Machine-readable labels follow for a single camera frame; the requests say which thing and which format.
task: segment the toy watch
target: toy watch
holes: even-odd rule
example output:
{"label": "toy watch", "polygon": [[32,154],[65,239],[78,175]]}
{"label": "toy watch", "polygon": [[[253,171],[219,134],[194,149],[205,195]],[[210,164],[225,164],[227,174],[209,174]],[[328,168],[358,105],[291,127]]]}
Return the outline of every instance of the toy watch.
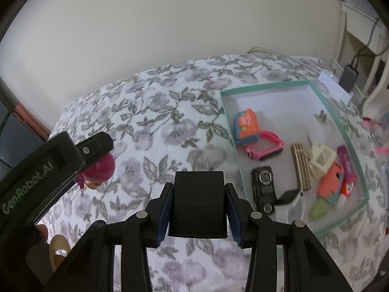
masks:
{"label": "toy watch", "polygon": [[[237,145],[246,148],[247,155],[253,160],[265,160],[283,150],[283,140],[271,131],[261,131],[259,129],[257,118],[252,109],[247,109],[235,116],[234,138]],[[261,151],[250,146],[260,138],[271,141],[275,146]]]}

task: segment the pink marker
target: pink marker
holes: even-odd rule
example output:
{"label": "pink marker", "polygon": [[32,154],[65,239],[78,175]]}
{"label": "pink marker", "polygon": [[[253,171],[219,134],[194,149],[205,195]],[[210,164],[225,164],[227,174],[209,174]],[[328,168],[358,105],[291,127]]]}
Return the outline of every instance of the pink marker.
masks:
{"label": "pink marker", "polygon": [[347,149],[345,146],[338,147],[338,155],[340,158],[340,163],[344,168],[344,179],[343,179],[342,187],[340,189],[338,203],[336,205],[337,208],[340,208],[350,197],[355,181],[357,180],[357,176],[353,172],[353,169],[351,167],[350,157],[349,154],[347,153]]}

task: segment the orange toy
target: orange toy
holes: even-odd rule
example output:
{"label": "orange toy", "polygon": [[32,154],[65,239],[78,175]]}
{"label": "orange toy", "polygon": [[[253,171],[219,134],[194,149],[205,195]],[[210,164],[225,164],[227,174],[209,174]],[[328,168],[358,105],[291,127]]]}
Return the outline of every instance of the orange toy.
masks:
{"label": "orange toy", "polygon": [[333,162],[326,175],[321,179],[318,196],[324,198],[330,204],[336,204],[343,177],[343,167],[337,162]]}

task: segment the bed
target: bed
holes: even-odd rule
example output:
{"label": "bed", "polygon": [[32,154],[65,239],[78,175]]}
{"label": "bed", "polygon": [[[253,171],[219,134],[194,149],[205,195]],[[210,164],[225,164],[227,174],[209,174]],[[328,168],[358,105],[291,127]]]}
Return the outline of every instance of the bed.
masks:
{"label": "bed", "polygon": [[[335,107],[356,149],[369,184],[368,205],[320,238],[354,291],[376,275],[385,255],[387,221],[384,186],[371,137],[355,106],[347,106],[318,80],[327,68],[317,58],[261,52],[189,60],[110,83],[69,104],[51,136],[67,131],[78,143],[99,131],[114,140],[116,170],[97,190],[72,187],[44,216],[50,237],[64,235],[71,246],[97,219],[123,221],[159,196],[178,170],[224,172],[244,197],[235,153],[221,107],[220,91],[255,83],[310,80]],[[153,291],[244,291],[250,250],[227,239],[166,237],[148,249]],[[116,249],[114,290],[120,291],[120,247]],[[283,261],[278,260],[278,291]]]}

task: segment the cable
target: cable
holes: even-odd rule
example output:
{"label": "cable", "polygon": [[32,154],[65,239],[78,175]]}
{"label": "cable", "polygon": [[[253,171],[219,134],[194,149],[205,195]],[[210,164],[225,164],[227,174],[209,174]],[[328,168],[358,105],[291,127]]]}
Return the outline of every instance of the cable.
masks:
{"label": "cable", "polygon": [[374,33],[374,29],[375,27],[377,26],[378,24],[378,21],[380,20],[380,18],[377,18],[374,22],[374,25],[373,27],[371,28],[371,31],[370,31],[370,37],[369,37],[369,41],[367,42],[366,46],[362,47],[358,52],[357,54],[353,57],[353,60],[351,61],[351,66],[355,69],[358,68],[358,64],[359,64],[359,57],[376,57],[376,56],[381,56],[384,52],[386,52],[388,49],[389,49],[389,43],[388,45],[383,49],[383,51],[381,51],[380,53],[378,54],[373,54],[373,55],[369,55],[369,54],[361,54],[361,52],[365,49],[367,49],[371,43],[371,40],[373,38],[373,33]]}
{"label": "cable", "polygon": [[266,47],[262,47],[262,46],[255,46],[255,47],[253,47],[252,49],[250,49],[248,52],[247,52],[247,54],[252,54],[253,52],[255,52],[254,50],[256,50],[256,49],[259,49],[259,50],[262,50],[261,52],[264,52],[264,50],[267,50],[267,52],[272,52],[273,54],[275,54],[275,55],[281,55],[281,56],[283,56],[283,54],[280,54],[279,52],[277,52],[277,51],[275,51],[275,50],[273,50],[273,49],[270,49],[270,48],[266,48]]}
{"label": "cable", "polygon": [[358,67],[358,63],[359,63],[359,54],[361,53],[361,51],[363,51],[363,50],[365,50],[366,48],[369,47],[369,45],[370,45],[370,43],[371,43],[371,40],[372,40],[372,38],[373,38],[374,29],[375,29],[375,27],[377,26],[379,20],[380,20],[380,18],[378,17],[378,18],[374,21],[373,27],[371,28],[371,31],[370,31],[369,41],[367,42],[366,46],[362,47],[362,48],[357,52],[357,54],[353,57],[353,60],[351,61],[351,66],[353,67],[353,66],[354,66],[354,60],[355,60],[355,58],[357,59],[357,64],[356,64],[356,66],[355,66],[355,69]]}

